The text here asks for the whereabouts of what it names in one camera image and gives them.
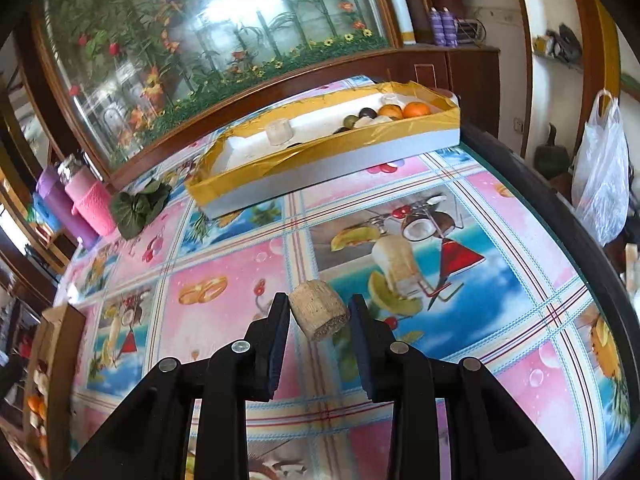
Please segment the beige bread chunk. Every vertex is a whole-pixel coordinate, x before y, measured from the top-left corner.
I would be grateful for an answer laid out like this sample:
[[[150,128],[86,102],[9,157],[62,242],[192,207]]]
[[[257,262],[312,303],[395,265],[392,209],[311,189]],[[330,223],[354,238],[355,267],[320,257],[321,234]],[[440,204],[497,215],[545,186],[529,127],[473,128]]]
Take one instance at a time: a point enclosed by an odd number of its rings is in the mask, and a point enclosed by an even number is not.
[[[288,295],[288,301],[297,325],[310,341],[333,336],[349,321],[346,304],[324,281],[300,283]]]

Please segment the brown cardboard tray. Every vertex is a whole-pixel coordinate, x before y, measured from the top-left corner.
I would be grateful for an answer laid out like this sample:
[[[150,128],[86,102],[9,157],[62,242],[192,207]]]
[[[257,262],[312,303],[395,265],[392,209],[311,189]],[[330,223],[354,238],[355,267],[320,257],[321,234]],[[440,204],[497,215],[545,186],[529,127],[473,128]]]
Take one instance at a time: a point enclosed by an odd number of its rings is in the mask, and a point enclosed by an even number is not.
[[[59,479],[70,463],[70,394],[86,317],[64,306],[42,312],[32,341],[23,411],[26,453],[43,479]],[[32,414],[27,398],[40,394],[45,420]]]

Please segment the small orange tangerine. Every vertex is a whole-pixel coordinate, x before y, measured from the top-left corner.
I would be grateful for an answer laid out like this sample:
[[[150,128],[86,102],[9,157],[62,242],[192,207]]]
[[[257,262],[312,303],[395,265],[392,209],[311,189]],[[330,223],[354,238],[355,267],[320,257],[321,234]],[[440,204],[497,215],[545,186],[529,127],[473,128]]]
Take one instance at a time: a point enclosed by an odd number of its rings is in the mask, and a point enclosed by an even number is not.
[[[35,416],[40,420],[45,420],[47,415],[47,404],[43,396],[40,394],[31,394],[27,398],[27,405]]]

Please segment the colourful fruit print tablecloth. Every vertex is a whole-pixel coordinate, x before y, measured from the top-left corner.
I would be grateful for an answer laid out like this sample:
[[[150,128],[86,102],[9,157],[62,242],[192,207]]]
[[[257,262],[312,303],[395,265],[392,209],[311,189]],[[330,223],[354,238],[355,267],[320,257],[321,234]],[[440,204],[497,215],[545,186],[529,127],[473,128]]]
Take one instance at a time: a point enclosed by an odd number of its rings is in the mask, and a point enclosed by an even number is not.
[[[221,128],[122,193],[168,202],[77,249],[65,479],[634,479],[639,323],[601,245],[464,126],[215,216]]]

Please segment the green leaf wrapped bundle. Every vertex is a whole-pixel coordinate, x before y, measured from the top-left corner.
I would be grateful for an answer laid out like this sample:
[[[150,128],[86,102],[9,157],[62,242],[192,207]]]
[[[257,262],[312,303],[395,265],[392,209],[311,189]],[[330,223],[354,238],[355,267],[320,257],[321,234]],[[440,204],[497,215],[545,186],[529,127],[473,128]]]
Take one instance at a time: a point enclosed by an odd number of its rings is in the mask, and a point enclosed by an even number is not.
[[[108,210],[124,240],[132,240],[153,222],[169,200],[171,186],[152,179],[136,194],[119,192],[111,199]]]

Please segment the pink knitted sleeve jar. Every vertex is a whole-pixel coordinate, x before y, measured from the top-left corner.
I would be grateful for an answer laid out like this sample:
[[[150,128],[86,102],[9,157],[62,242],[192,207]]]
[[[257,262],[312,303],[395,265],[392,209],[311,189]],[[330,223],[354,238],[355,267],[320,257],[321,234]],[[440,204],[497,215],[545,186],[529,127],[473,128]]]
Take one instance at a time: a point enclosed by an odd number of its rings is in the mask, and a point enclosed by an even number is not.
[[[100,237],[116,229],[111,216],[111,194],[91,169],[75,155],[67,156],[58,166],[64,191],[72,200],[72,214],[81,216]]]

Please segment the purple thermos bottle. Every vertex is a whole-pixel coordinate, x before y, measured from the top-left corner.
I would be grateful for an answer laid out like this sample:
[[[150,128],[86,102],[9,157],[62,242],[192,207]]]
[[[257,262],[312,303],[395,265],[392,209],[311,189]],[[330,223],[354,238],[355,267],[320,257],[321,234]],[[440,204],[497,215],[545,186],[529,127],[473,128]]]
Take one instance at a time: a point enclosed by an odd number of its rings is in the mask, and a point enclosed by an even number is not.
[[[99,235],[83,216],[73,213],[74,203],[65,192],[62,182],[58,180],[58,172],[53,166],[43,169],[37,181],[36,191],[73,239],[80,238],[82,246],[86,249],[93,248]]]

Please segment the white plastic bag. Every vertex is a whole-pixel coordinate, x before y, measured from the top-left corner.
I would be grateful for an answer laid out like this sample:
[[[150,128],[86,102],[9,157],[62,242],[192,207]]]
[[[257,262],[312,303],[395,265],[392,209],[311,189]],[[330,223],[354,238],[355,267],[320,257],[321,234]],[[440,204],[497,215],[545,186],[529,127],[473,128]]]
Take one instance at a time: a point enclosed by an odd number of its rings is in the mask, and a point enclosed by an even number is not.
[[[574,163],[574,213],[600,246],[623,231],[629,206],[629,154],[618,99],[600,90]]]

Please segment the gold white long box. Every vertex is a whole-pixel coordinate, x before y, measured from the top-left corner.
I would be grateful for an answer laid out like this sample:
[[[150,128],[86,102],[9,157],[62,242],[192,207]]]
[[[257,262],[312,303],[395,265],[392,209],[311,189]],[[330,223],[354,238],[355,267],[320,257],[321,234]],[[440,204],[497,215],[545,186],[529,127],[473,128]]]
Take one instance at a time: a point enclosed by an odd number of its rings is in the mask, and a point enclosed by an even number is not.
[[[363,107],[426,103],[432,114],[359,118]],[[217,218],[266,198],[460,142],[460,108],[410,81],[347,88],[263,110],[224,130],[184,182]]]

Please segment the far orange tangerine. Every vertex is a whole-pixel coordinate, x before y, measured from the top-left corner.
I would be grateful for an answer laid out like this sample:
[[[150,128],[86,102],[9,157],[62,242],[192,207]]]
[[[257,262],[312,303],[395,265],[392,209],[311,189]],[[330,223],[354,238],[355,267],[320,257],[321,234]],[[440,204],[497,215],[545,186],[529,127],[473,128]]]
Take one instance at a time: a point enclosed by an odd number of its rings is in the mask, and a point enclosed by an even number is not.
[[[391,120],[399,120],[404,118],[404,113],[399,105],[384,104],[378,109],[378,116],[388,117]]]

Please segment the dark round plum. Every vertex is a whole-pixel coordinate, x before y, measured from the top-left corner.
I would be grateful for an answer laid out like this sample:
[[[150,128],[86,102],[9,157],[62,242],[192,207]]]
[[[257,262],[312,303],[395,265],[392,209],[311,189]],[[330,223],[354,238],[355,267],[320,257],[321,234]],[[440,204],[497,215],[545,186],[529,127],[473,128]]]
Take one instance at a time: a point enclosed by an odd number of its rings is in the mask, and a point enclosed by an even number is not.
[[[371,119],[377,118],[378,117],[378,113],[371,107],[363,107],[359,113],[358,113],[358,117],[359,118],[363,118],[363,117],[369,117]]]

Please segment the fish tank with plants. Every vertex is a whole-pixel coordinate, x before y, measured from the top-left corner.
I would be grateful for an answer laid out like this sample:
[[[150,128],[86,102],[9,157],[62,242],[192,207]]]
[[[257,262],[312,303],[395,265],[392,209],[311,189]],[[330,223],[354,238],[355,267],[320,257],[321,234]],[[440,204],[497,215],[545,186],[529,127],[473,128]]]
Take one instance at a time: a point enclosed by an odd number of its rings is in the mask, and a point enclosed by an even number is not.
[[[109,170],[256,84],[388,44],[376,0],[37,0],[36,15]]]

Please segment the purple bottles pair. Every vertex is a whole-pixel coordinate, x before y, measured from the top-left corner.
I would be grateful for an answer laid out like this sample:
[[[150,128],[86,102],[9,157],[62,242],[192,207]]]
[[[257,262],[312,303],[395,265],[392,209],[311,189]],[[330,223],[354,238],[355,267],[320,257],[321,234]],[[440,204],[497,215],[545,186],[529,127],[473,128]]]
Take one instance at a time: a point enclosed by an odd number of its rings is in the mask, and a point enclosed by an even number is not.
[[[439,47],[455,48],[458,45],[457,21],[447,8],[431,8],[430,20],[434,43]]]

